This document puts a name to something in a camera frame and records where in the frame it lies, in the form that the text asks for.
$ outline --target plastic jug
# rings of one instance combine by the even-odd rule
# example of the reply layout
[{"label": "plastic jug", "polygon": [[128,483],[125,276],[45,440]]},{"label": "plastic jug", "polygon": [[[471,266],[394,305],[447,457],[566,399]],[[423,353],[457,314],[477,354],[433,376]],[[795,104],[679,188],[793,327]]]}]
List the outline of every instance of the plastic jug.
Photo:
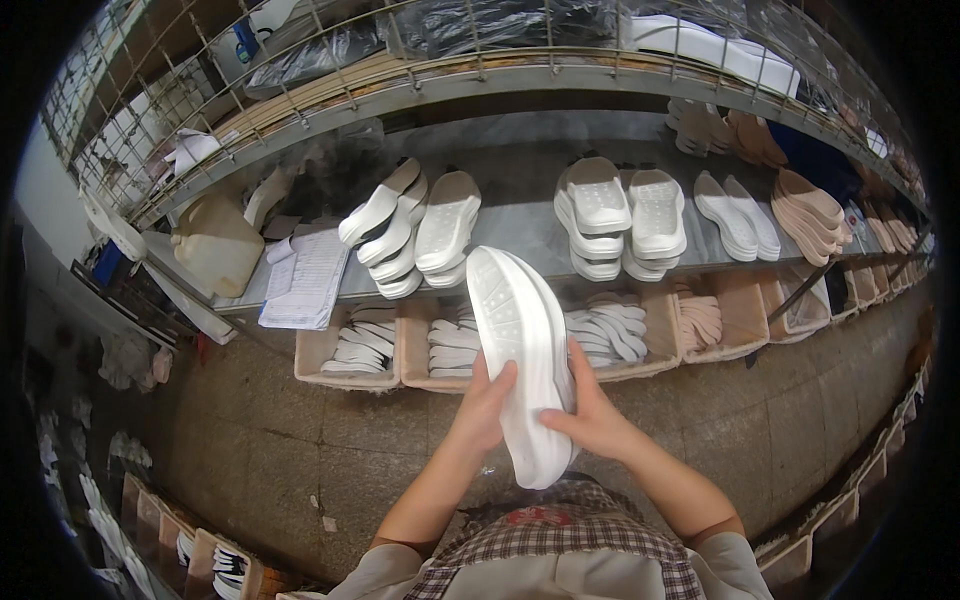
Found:
[{"label": "plastic jug", "polygon": [[224,196],[203,196],[180,216],[170,236],[174,256],[224,298],[243,295],[263,253],[263,237]]}]

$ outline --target white shoe sole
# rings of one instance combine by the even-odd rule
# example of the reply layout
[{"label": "white shoe sole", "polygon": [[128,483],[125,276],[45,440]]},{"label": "white shoe sole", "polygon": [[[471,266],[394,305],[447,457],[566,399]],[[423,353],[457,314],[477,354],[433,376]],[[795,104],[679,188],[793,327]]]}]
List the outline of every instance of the white shoe sole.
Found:
[{"label": "white shoe sole", "polygon": [[740,182],[733,175],[727,175],[723,182],[723,189],[730,197],[733,208],[744,216],[754,230],[757,243],[756,257],[771,262],[779,260],[780,238],[777,236],[777,230],[767,215],[760,210],[754,197],[740,185]]},{"label": "white shoe sole", "polygon": [[413,269],[414,243],[416,238],[417,235],[415,233],[411,234],[410,239],[403,245],[403,248],[400,249],[396,257],[390,258],[390,256],[387,256],[389,260],[380,261],[370,267],[370,277],[372,277],[374,281],[385,283]]},{"label": "white shoe sole", "polygon": [[370,199],[357,206],[338,228],[340,241],[353,248],[364,236],[383,224],[396,211],[396,201],[420,174],[420,163],[407,158],[383,182],[376,186]]},{"label": "white shoe sole", "polygon": [[454,171],[437,180],[417,233],[415,256],[421,272],[435,272],[452,264],[470,241],[479,209],[480,190],[470,175]]},{"label": "white shoe sole", "polygon": [[754,229],[708,171],[700,173],[693,190],[701,214],[720,227],[720,242],[727,254],[741,262],[756,260],[758,244]]},{"label": "white shoe sole", "polygon": [[[500,413],[516,482],[543,490],[564,474],[575,446],[566,435],[540,424],[540,411],[567,410],[574,400],[565,350],[563,364],[557,365],[558,348],[565,344],[563,313],[551,316],[560,311],[556,298],[549,288],[542,293],[540,276],[535,283],[528,275],[533,270],[520,264],[503,251],[481,246],[467,257],[467,286],[491,379],[508,360],[517,364],[516,385]],[[558,377],[568,382],[566,390],[558,389]]]},{"label": "white shoe sole", "polygon": [[679,256],[686,250],[684,191],[660,169],[637,171],[630,181],[634,213],[634,256],[644,259]]},{"label": "white shoe sole", "polygon": [[383,296],[387,300],[396,300],[397,298],[403,298],[404,296],[413,294],[422,282],[423,274],[413,269],[410,271],[410,275],[403,279],[390,281],[388,283],[380,283],[378,281],[374,283],[376,283],[376,289],[380,292],[380,296]]},{"label": "white shoe sole", "polygon": [[570,263],[574,271],[590,281],[612,281],[620,275],[619,257],[600,263],[591,263],[570,248]]},{"label": "white shoe sole", "polygon": [[427,285],[438,290],[459,285],[466,278],[466,260],[460,261],[459,264],[455,265],[448,271],[440,271],[439,273],[432,273],[430,275],[423,276],[423,279],[426,281]]},{"label": "white shoe sole", "polygon": [[630,207],[620,172],[602,156],[581,158],[566,172],[566,193],[573,200],[577,229],[587,235],[630,228]]},{"label": "white shoe sole", "polygon": [[612,235],[597,238],[586,238],[577,229],[573,215],[573,201],[566,193],[566,171],[557,181],[557,189],[553,196],[553,210],[557,220],[566,229],[570,238],[570,248],[584,258],[591,260],[609,260],[617,258],[623,252],[623,236]]},{"label": "white shoe sole", "polygon": [[391,254],[400,252],[412,235],[410,216],[402,210],[395,210],[383,235],[357,249],[357,260],[368,268],[376,265]]}]

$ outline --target person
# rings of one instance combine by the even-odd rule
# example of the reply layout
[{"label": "person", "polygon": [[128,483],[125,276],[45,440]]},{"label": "person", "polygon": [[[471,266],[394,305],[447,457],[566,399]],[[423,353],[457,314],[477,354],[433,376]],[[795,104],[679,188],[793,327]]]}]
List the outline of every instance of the person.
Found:
[{"label": "person", "polygon": [[730,500],[624,418],[577,342],[568,345],[576,414],[543,410],[540,423],[622,463],[683,545],[646,525],[626,498],[568,471],[545,491],[525,491],[526,503],[468,512],[463,531],[430,559],[484,457],[503,439],[500,408],[516,364],[491,382],[479,352],[446,437],[329,598],[772,600]]}]

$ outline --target wire rack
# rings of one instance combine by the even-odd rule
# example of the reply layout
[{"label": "wire rack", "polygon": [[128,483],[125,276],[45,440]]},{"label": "wire rack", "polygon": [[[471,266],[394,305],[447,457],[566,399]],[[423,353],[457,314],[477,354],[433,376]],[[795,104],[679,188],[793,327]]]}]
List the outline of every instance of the wire rack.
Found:
[{"label": "wire rack", "polygon": [[[843,61],[848,71],[853,71],[853,79],[850,73],[846,79],[838,77],[836,72],[825,72],[762,32],[745,27],[742,21],[704,11],[702,5],[681,0],[661,2],[667,7],[664,13],[676,18],[678,32],[681,19],[691,15],[720,22],[725,41],[719,65],[682,56],[679,35],[673,53],[624,47],[620,30],[624,23],[629,23],[629,9],[625,6],[628,0],[610,0],[618,17],[614,39],[604,47],[556,44],[551,19],[556,18],[557,0],[554,7],[551,0],[543,0],[545,35],[537,40],[542,43],[510,48],[503,48],[499,41],[483,34],[483,27],[475,19],[474,5],[471,0],[464,0],[463,18],[469,25],[472,47],[456,56],[434,59],[409,51],[402,43],[404,35],[396,18],[398,12],[415,4],[429,9],[431,0],[387,0],[384,6],[333,24],[326,23],[330,20],[326,12],[330,3],[311,0],[307,5],[315,33],[273,53],[261,44],[265,56],[258,64],[283,60],[314,40],[321,41],[330,52],[331,40],[338,33],[364,22],[378,25],[384,37],[401,43],[391,48],[388,41],[391,54],[379,52],[353,64],[335,63],[333,72],[297,87],[288,86],[281,78],[275,98],[254,103],[243,92],[250,72],[229,78],[218,50],[232,48],[236,43],[233,26],[269,2],[251,7],[244,0],[236,0],[235,4],[230,4],[233,0],[223,1],[229,4],[229,10],[217,12],[220,24],[236,16],[215,35],[207,32],[209,8],[206,14],[198,16],[203,4],[199,0],[128,0],[108,4],[64,63],[41,110],[42,122],[58,156],[77,184],[96,190],[140,228],[148,227],[171,209],[260,158],[352,121],[454,98],[533,89],[654,93],[757,114],[811,134],[857,158],[925,212],[925,201],[916,188],[911,189],[888,160],[870,150],[863,135],[864,126],[874,131],[882,129],[888,144],[896,141],[907,152],[908,137],[901,130],[899,119],[885,120],[883,128],[872,119],[872,112],[894,116],[896,113],[849,55],[844,55]],[[797,7],[780,0],[766,3],[817,27]],[[142,39],[132,39],[137,28],[146,32],[146,45]],[[174,37],[172,32],[179,33]],[[189,56],[182,51],[185,35],[191,37],[193,44]],[[739,79],[727,68],[727,50],[734,36],[747,37],[763,47],[755,81]],[[829,40],[836,44],[832,37]],[[176,52],[168,51],[168,47],[174,46]],[[799,79],[803,71],[808,80],[815,80],[826,92],[831,100],[827,104],[832,106],[805,103],[762,84],[763,69],[772,64],[772,55],[795,67],[791,86],[792,78]],[[145,65],[160,57],[162,72],[157,74],[156,68],[146,72]],[[124,81],[118,81],[114,75],[116,64],[126,65],[128,75]],[[872,102],[866,108],[863,93],[854,95],[847,89],[849,86],[844,86],[854,79],[858,91],[870,90]],[[182,128],[211,132],[218,138],[228,132],[232,135],[221,151],[200,160],[173,180],[159,182],[167,170],[163,157],[174,149],[177,131]]]}]

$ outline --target tiled floor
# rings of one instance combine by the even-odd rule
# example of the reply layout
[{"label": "tiled floor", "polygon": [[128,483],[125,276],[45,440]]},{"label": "tiled floor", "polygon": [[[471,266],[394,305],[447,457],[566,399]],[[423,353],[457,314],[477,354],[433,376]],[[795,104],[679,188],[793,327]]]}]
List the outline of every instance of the tiled floor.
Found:
[{"label": "tiled floor", "polygon": [[[749,370],[743,360],[683,366],[605,389],[715,481],[755,537],[819,489],[888,410],[928,299],[922,284],[796,345],[767,347]],[[293,344],[282,331],[276,341]],[[339,580],[443,438],[459,398],[300,383],[289,362],[241,339],[204,366],[182,354],[171,383],[144,401],[146,417],[128,430],[153,453],[158,484],[265,557]],[[487,467],[465,504],[509,488],[502,446]],[[661,523],[620,466],[584,454],[575,467]]]}]

